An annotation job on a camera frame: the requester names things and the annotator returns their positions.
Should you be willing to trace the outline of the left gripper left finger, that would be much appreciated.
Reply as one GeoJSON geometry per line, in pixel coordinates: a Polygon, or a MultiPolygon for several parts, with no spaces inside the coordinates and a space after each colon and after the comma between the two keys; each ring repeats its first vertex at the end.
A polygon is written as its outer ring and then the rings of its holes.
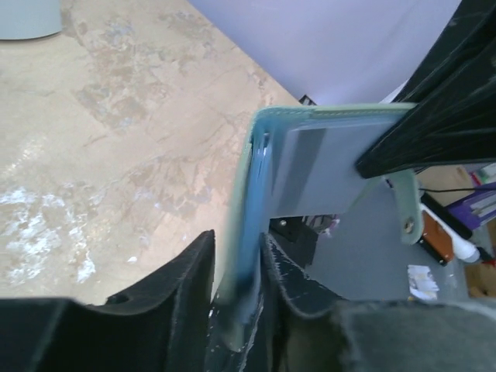
{"type": "Polygon", "coordinates": [[[71,298],[1,301],[3,371],[201,371],[215,235],[188,247],[103,305],[71,298]]]}

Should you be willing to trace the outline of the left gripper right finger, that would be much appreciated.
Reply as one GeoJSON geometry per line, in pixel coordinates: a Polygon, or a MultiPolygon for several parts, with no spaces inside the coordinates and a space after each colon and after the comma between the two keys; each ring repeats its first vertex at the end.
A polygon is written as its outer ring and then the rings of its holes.
{"type": "Polygon", "coordinates": [[[275,371],[493,371],[495,300],[349,301],[261,236],[277,299],[275,371]]]}

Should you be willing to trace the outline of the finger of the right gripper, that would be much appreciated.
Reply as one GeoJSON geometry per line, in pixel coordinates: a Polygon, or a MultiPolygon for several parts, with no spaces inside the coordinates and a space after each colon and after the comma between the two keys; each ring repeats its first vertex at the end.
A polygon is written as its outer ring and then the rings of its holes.
{"type": "Polygon", "coordinates": [[[462,1],[402,88],[410,109],[356,162],[364,178],[495,159],[495,3],[462,1]]]}

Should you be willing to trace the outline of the blue credit cards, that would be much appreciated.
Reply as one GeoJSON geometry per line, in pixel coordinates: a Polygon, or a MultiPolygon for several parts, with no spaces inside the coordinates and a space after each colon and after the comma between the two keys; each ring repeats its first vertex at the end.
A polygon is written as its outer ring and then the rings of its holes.
{"type": "Polygon", "coordinates": [[[252,287],[257,266],[258,241],[262,231],[266,183],[272,154],[270,134],[254,136],[252,150],[245,187],[237,264],[237,279],[242,291],[248,291],[252,287]]]}

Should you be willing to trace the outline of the sage green card holder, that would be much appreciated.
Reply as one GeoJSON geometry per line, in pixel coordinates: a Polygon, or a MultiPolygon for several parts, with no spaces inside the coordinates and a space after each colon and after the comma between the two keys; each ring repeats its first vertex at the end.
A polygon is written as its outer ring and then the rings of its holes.
{"type": "Polygon", "coordinates": [[[419,186],[412,169],[362,177],[357,160],[410,109],[408,104],[272,106],[259,110],[246,134],[228,214],[227,262],[219,288],[225,311],[220,332],[226,345],[241,350],[249,338],[261,281],[261,236],[271,219],[343,215],[381,179],[393,184],[392,215],[398,238],[414,244],[423,230],[419,186]],[[253,285],[242,291],[237,279],[239,238],[253,137],[270,134],[272,154],[253,285]]]}

